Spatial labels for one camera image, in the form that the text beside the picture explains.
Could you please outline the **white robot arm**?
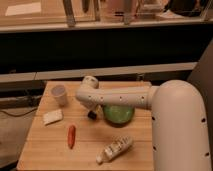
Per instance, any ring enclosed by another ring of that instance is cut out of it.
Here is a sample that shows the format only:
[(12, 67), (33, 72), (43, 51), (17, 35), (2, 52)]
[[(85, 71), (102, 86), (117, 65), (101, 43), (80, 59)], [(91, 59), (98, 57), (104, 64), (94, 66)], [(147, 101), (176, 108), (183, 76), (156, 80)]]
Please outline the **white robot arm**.
[(151, 111), (154, 171), (213, 171), (205, 103), (199, 90), (182, 80), (159, 86), (101, 89), (86, 76), (75, 97), (89, 109), (118, 105)]

